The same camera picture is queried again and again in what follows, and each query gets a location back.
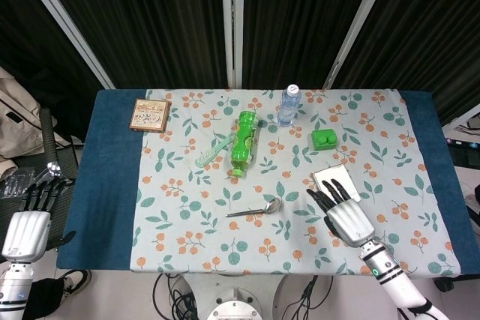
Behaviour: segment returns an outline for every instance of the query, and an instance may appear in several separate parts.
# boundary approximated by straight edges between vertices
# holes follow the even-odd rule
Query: green box
[[[337,146],[337,135],[333,129],[314,130],[312,143],[315,150],[330,150]]]

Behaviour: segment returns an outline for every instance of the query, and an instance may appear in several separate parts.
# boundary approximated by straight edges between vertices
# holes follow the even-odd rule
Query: black curtain
[[[117,88],[226,88],[222,0],[60,0]]]
[[[376,0],[333,85],[431,91],[447,123],[480,103],[480,0]]]
[[[362,0],[244,0],[244,88],[319,88]]]
[[[0,0],[0,66],[84,139],[100,83],[40,0]]]

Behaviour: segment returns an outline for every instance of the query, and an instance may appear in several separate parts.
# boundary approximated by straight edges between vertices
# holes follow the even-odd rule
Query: floral tablecloth
[[[281,91],[148,90],[172,102],[166,132],[144,133],[130,268],[222,274],[368,274],[359,250],[336,238],[305,192],[312,172],[344,164],[376,239],[413,277],[460,273],[407,107],[397,91],[302,91],[298,117],[279,127]],[[258,114],[257,153],[244,178],[231,176],[231,145],[205,168],[203,151]],[[313,130],[333,129],[336,149],[314,151]],[[281,211],[226,218],[263,208]]]

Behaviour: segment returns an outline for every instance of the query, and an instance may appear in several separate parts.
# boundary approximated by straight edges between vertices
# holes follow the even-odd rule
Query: green bottle cap
[[[243,170],[241,170],[241,169],[234,169],[232,171],[232,175],[236,176],[237,178],[241,178],[243,176],[243,174],[244,174]]]

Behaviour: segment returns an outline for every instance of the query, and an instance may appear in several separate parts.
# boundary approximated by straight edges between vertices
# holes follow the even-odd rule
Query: clear plastic bottle
[[[301,97],[302,93],[295,84],[288,85],[288,88],[283,90],[277,117],[281,127],[289,127],[293,123]]]

